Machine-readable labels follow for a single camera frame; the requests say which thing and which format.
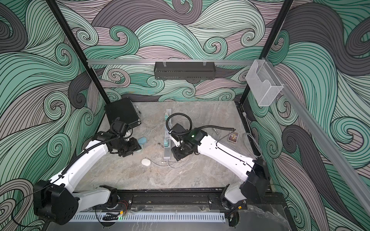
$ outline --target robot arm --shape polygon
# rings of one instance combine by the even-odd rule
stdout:
[[[227,186],[221,195],[226,207],[234,207],[239,201],[247,198],[255,203],[261,203],[260,198],[264,196],[270,182],[266,161],[262,158],[254,160],[243,156],[218,143],[200,128],[187,130],[180,124],[175,124],[172,129],[168,130],[176,145],[171,150],[177,161],[198,152],[216,160],[240,178],[241,182]]]
[[[128,127],[128,124],[114,121],[109,132],[98,132],[65,169],[49,181],[38,181],[33,187],[35,215],[63,225],[84,209],[100,204],[114,208],[118,203],[116,188],[102,185],[81,193],[73,191],[88,170],[106,153],[116,149],[119,156],[125,157],[141,149],[135,138],[129,139],[132,134]]]

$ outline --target white computer mouse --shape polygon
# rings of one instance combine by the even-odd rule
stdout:
[[[142,159],[141,160],[141,163],[143,164],[143,165],[145,165],[145,166],[149,166],[150,165],[150,160],[148,160],[147,158],[144,158],[144,159]]]

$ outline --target clear acrylic holder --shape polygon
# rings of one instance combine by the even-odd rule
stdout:
[[[245,79],[258,106],[270,106],[277,94],[283,89],[271,62],[255,60]]]

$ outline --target wave pattern wallpaper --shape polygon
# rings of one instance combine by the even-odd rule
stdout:
[[[10,213],[38,180],[48,180],[96,132],[104,102],[44,0],[0,1],[0,230],[14,231]],[[33,196],[14,211],[23,225]],[[40,230],[21,228],[18,230]]]
[[[314,0],[291,9],[268,59],[370,186],[370,2]],[[370,230],[370,217],[284,95],[248,120],[298,230]]]
[[[299,0],[303,4],[309,0]],[[88,59],[259,57],[283,0],[57,0]],[[215,80],[156,80],[154,66],[96,65],[114,100],[239,100],[249,67],[219,66]]]

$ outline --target gray power strip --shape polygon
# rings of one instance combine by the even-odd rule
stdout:
[[[168,116],[172,114],[171,108],[166,109],[166,114]],[[164,143],[163,144],[164,144],[163,159],[165,160],[171,159],[171,136],[170,134],[168,134],[166,125],[164,125]]]

